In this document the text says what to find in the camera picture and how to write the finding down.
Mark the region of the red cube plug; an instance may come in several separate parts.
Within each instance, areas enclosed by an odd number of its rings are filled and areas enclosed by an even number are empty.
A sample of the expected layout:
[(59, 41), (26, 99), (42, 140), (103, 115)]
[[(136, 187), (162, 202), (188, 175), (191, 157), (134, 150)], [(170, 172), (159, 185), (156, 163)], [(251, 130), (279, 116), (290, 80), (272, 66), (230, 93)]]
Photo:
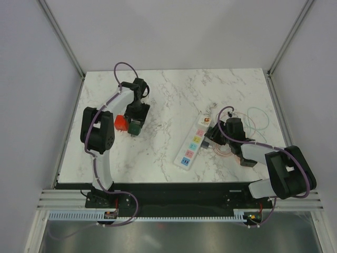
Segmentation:
[(114, 121), (114, 127), (118, 131), (128, 131), (129, 123), (123, 115), (117, 115)]

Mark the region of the dark green cube plug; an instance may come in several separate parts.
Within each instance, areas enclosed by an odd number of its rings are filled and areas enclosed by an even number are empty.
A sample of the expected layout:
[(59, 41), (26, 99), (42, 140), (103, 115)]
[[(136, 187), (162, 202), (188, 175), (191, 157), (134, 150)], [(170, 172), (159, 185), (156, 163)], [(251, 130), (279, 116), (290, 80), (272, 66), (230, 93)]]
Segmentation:
[(132, 136), (138, 136), (141, 133), (144, 123), (141, 121), (131, 121), (128, 125), (128, 133)]

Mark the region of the white power strip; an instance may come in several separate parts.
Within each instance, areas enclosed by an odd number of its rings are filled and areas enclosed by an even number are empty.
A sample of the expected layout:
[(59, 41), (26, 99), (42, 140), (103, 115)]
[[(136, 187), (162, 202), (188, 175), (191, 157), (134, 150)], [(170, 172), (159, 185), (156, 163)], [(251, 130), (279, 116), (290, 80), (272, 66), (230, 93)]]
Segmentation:
[(185, 171), (190, 170), (201, 147), (201, 143), (204, 140), (205, 134), (210, 127), (210, 125), (208, 127), (201, 125), (201, 118), (203, 116), (208, 115), (198, 115), (173, 161), (174, 165)]

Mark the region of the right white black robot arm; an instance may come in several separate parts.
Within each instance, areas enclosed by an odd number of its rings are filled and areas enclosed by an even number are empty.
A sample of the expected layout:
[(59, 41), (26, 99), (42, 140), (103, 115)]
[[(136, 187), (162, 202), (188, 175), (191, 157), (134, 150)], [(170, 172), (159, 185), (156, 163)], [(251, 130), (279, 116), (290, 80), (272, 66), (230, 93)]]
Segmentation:
[(241, 166), (266, 165), (269, 178), (250, 183), (241, 194), (246, 207), (254, 207), (264, 197), (306, 198), (316, 188), (316, 178), (299, 147), (277, 148), (247, 138), (240, 118), (219, 120), (205, 136), (218, 145), (227, 144)]

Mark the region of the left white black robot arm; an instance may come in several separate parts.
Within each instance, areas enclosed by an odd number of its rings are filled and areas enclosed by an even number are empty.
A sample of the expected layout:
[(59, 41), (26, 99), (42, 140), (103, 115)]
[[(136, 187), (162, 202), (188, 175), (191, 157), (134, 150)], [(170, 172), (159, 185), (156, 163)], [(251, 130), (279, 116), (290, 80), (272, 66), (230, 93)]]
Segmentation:
[(149, 94), (148, 84), (140, 78), (130, 82), (122, 82), (119, 90), (101, 108), (86, 107), (83, 111), (80, 141), (84, 151), (92, 157), (92, 186), (101, 190), (97, 201), (103, 207), (111, 207), (115, 203), (115, 193), (109, 191), (113, 185), (110, 169), (110, 149), (115, 141), (115, 119), (124, 112), (122, 119), (126, 121), (127, 132), (138, 136), (145, 123), (150, 105), (142, 102)]

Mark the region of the small grey charger plug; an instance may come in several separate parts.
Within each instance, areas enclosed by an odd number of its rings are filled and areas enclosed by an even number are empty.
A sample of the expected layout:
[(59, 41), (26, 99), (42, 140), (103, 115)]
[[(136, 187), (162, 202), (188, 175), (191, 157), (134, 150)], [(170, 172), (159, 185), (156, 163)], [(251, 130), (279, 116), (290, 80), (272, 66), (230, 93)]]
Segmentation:
[(201, 143), (201, 147), (204, 148), (204, 149), (208, 149), (210, 146), (210, 143), (207, 142), (207, 141), (202, 141)]

